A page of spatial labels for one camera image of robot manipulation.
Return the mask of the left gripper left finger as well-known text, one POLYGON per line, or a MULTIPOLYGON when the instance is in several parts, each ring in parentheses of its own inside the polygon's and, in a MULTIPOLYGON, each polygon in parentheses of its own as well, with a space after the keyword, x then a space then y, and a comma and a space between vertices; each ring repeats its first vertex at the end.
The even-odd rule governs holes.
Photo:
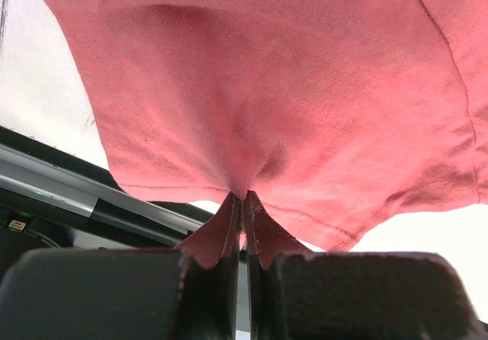
POLYGON ((239 201, 173 249, 37 249, 1 283, 3 339, 233 339, 239 201))

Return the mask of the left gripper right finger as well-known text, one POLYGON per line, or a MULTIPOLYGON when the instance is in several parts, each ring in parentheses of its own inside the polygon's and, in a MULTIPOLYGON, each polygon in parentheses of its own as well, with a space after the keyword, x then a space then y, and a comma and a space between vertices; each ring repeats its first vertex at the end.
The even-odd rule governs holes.
POLYGON ((454 268, 428 252, 313 252, 243 202, 253 339, 485 339, 454 268))

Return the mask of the pink t shirt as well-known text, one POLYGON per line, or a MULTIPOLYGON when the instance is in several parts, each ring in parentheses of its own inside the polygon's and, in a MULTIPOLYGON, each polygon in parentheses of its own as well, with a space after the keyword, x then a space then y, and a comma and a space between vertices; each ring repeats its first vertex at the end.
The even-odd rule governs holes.
POLYGON ((487 0, 44 0, 114 180, 347 250, 487 201, 487 0))

